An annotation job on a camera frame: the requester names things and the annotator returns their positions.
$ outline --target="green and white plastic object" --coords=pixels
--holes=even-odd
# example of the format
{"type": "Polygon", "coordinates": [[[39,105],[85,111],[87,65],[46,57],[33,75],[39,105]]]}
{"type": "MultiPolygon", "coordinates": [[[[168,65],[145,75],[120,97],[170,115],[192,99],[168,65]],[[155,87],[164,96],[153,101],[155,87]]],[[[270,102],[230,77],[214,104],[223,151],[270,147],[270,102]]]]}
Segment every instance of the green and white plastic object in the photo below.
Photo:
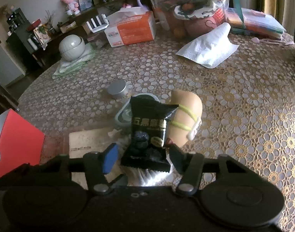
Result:
{"type": "MultiPolygon", "coordinates": [[[[151,99],[159,102],[159,99],[151,94],[151,93],[139,93],[137,95],[134,95],[133,97],[140,97],[144,99],[151,99]]],[[[130,99],[124,104],[122,109],[118,111],[118,113],[115,115],[114,119],[118,126],[120,127],[130,127],[131,126],[131,105],[130,105],[130,99]]]]}

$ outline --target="pink teddy bear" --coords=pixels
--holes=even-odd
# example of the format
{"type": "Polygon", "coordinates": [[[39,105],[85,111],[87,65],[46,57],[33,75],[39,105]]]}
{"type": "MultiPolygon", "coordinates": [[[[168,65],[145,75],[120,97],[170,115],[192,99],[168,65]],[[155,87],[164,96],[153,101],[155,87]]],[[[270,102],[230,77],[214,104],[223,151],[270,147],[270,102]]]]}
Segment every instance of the pink teddy bear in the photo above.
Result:
{"type": "Polygon", "coordinates": [[[62,0],[64,3],[66,3],[66,4],[68,4],[68,6],[67,6],[67,8],[68,8],[68,10],[72,10],[73,12],[75,12],[76,14],[78,13],[78,12],[80,12],[79,11],[79,9],[78,9],[78,7],[79,7],[79,4],[76,2],[76,1],[74,1],[74,0],[62,0]]]}

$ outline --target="tissue box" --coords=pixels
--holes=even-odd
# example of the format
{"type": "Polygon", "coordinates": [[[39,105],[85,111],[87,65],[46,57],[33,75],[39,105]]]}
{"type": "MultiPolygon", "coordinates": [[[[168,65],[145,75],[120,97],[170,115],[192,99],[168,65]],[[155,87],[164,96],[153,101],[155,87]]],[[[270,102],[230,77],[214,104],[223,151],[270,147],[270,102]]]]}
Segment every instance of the tissue box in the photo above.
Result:
{"type": "Polygon", "coordinates": [[[0,115],[0,177],[24,163],[40,161],[44,133],[12,109],[0,115]]]}
{"type": "Polygon", "coordinates": [[[112,47],[152,41],[155,39],[156,24],[151,11],[145,12],[141,10],[143,14],[127,17],[127,14],[130,15],[130,10],[136,8],[137,7],[128,8],[125,12],[118,11],[107,17],[110,24],[104,32],[112,47]]]}

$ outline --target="flower pattern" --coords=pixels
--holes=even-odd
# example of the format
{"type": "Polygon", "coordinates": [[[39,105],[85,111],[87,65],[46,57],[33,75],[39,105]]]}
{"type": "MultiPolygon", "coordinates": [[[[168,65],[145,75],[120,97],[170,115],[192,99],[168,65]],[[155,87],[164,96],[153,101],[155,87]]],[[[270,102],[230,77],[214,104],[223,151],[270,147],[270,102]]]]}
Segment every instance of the flower pattern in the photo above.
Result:
{"type": "MultiPolygon", "coordinates": [[[[128,98],[106,94],[114,79],[124,79],[129,95],[148,92],[161,102],[171,90],[191,91],[203,103],[203,124],[182,149],[208,158],[229,154],[277,186],[286,205],[279,221],[295,232],[295,45],[255,44],[249,36],[229,34],[237,51],[214,69],[175,55],[187,42],[158,30],[155,41],[96,50],[96,58],[79,71],[52,80],[53,65],[19,99],[19,114],[47,136],[41,162],[67,153],[71,130],[97,128],[113,119],[128,98]],[[54,146],[50,136],[57,137],[54,146]]],[[[292,37],[284,34],[285,41],[292,37]]],[[[176,187],[173,174],[159,184],[176,187]]],[[[200,187],[215,179],[205,173],[200,187]]]]}

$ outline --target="black snack package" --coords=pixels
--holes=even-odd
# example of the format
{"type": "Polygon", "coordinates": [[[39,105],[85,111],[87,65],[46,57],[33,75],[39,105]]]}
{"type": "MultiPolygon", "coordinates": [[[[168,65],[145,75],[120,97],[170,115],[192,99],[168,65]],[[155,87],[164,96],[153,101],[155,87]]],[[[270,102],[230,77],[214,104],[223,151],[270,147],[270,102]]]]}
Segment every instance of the black snack package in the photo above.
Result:
{"type": "Polygon", "coordinates": [[[131,97],[132,135],[121,165],[170,171],[163,148],[168,119],[175,113],[178,104],[162,104],[155,100],[131,97]]]}

